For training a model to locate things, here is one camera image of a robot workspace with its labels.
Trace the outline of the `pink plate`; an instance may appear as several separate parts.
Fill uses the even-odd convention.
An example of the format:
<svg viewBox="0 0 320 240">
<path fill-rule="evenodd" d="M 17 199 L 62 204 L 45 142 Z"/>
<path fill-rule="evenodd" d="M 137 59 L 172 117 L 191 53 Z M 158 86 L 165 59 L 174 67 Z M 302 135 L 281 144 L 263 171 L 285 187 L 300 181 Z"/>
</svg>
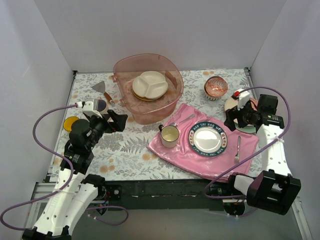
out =
<svg viewBox="0 0 320 240">
<path fill-rule="evenodd" d="M 234 99 L 233 97 L 228 98 L 224 104 L 224 111 L 227 111 L 228 109 L 232 109 L 234 107 L 237 107 L 238 102 L 239 102 L 238 99 Z M 257 106 L 258 106 L 258 100 L 254 99 L 254 98 L 250 98 L 250 104 L 251 104 L 251 108 L 253 110 L 256 110 Z"/>
</svg>

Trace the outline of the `cream and yellow floral plate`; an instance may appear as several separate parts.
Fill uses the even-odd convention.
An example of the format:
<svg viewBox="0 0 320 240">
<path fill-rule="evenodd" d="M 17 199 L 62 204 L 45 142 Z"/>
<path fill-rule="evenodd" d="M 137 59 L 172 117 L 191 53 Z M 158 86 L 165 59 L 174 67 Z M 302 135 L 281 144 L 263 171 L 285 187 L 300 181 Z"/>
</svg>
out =
<svg viewBox="0 0 320 240">
<path fill-rule="evenodd" d="M 156 97 L 156 98 L 141 97 L 141 96 L 137 95 L 134 91 L 132 93 L 136 98 L 138 98 L 138 99 L 140 99 L 142 101 L 145 101 L 145 102 L 151 102 L 151 101 L 155 101 L 155 100 L 158 100 L 158 99 L 161 98 L 161 96 Z"/>
</svg>

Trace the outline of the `cream divided plate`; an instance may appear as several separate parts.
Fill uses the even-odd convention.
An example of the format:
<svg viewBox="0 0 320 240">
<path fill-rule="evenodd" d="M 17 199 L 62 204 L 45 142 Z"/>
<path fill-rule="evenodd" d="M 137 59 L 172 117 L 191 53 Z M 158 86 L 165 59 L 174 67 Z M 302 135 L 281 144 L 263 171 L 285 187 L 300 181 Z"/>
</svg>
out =
<svg viewBox="0 0 320 240">
<path fill-rule="evenodd" d="M 169 88 L 166 77 L 157 71 L 145 71 L 132 82 L 133 92 L 148 100 L 155 100 L 163 96 Z"/>
</svg>

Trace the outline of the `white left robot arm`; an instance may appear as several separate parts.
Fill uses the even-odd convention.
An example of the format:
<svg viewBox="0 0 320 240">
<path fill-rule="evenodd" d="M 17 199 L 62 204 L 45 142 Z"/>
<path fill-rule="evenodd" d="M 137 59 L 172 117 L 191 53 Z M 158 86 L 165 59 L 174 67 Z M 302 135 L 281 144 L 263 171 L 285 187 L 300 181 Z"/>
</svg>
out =
<svg viewBox="0 0 320 240">
<path fill-rule="evenodd" d="M 106 114 L 85 113 L 71 125 L 64 146 L 58 180 L 48 202 L 24 240 L 70 240 L 72 232 L 91 201 L 106 196 L 105 178 L 87 174 L 94 158 L 93 149 L 104 134 L 122 132 L 128 116 L 108 110 Z"/>
</svg>

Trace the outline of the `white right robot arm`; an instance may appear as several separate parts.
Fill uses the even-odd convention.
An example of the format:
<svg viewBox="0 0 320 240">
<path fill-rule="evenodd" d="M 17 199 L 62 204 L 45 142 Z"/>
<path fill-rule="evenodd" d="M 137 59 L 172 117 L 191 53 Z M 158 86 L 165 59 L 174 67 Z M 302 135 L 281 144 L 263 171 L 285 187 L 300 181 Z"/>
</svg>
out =
<svg viewBox="0 0 320 240">
<path fill-rule="evenodd" d="M 225 126 L 255 127 L 257 136 L 266 147 L 262 152 L 262 171 L 257 177 L 233 173 L 228 178 L 227 195 L 237 199 L 245 195 L 249 206 L 285 215 L 301 189 L 301 181 L 292 176 L 288 167 L 282 134 L 285 123 L 276 114 L 278 98 L 261 94 L 253 107 L 248 91 L 237 90 L 232 98 L 237 105 L 226 110 Z"/>
</svg>

